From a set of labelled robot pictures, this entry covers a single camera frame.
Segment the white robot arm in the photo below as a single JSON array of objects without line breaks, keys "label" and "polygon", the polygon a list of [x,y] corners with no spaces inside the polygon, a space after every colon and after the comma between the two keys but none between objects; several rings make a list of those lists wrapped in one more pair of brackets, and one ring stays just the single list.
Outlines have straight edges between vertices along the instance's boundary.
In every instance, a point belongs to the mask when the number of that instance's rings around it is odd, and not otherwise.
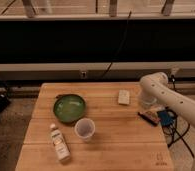
[{"label": "white robot arm", "polygon": [[[139,101],[152,106],[156,102],[168,106],[195,128],[195,100],[167,87],[168,76],[164,72],[148,74],[140,78]],[[195,171],[195,157],[191,171]]]}]

